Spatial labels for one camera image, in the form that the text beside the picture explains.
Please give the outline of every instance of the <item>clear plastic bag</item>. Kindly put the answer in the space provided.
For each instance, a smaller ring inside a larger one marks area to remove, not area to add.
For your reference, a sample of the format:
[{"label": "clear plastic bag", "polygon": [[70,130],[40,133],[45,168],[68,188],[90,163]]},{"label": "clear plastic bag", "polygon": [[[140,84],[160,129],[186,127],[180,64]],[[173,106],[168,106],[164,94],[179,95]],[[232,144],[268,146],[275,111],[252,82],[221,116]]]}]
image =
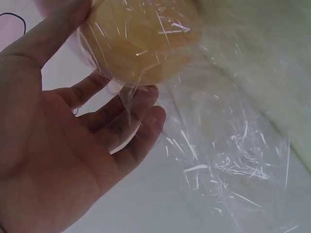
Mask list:
[{"label": "clear plastic bag", "polygon": [[309,159],[308,4],[95,0],[78,30],[90,65],[116,93],[131,89],[120,94],[128,112],[137,89],[158,84],[168,157],[238,233],[297,227],[283,207],[290,146]]}]

